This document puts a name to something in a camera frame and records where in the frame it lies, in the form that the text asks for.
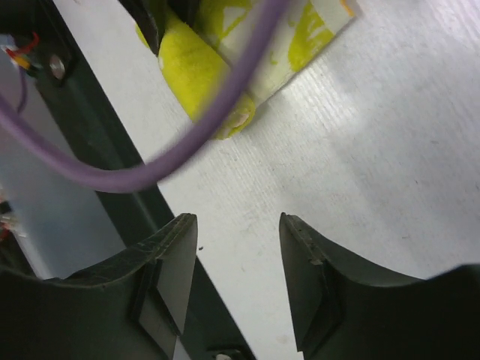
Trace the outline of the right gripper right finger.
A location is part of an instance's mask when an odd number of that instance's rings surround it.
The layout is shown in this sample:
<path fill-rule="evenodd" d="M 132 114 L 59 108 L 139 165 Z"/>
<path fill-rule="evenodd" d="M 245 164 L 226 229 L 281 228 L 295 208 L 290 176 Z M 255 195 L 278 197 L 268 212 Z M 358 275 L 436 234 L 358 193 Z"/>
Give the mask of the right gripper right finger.
<path fill-rule="evenodd" d="M 280 248 L 305 359 L 477 359 L 479 266 L 426 280 L 377 265 L 282 214 Z"/>

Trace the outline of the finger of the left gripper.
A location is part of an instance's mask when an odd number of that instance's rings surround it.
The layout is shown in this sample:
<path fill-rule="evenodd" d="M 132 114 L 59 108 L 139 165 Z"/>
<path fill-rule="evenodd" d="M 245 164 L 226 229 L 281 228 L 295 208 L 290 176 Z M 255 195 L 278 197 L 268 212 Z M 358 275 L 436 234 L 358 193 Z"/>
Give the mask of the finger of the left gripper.
<path fill-rule="evenodd" d="M 171 10 L 181 21 L 192 26 L 201 1 L 124 0 L 119 3 L 138 25 L 147 47 L 157 55 L 166 31 L 167 11 Z"/>

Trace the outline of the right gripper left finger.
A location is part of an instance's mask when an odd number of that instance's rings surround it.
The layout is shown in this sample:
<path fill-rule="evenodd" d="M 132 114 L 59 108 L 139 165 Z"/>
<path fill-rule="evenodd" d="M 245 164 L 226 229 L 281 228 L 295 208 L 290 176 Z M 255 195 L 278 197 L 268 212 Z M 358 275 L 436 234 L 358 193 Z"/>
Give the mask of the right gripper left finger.
<path fill-rule="evenodd" d="M 171 359 L 188 312 L 197 217 L 67 279 L 1 267 L 3 359 Z"/>

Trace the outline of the yellow green towel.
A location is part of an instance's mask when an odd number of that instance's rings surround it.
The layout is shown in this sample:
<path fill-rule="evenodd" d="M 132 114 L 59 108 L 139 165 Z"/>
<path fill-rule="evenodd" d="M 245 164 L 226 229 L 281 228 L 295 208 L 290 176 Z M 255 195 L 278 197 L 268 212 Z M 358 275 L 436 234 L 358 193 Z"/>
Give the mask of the yellow green towel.
<path fill-rule="evenodd" d="M 317 57 L 355 16 L 350 1 L 294 1 L 279 22 L 256 77 L 215 137 L 232 137 L 265 103 Z M 201 1 L 193 25 L 171 10 L 155 55 L 166 84 L 192 122 L 200 119 L 221 80 L 253 34 L 259 1 Z M 136 24 L 136 33 L 147 47 Z"/>

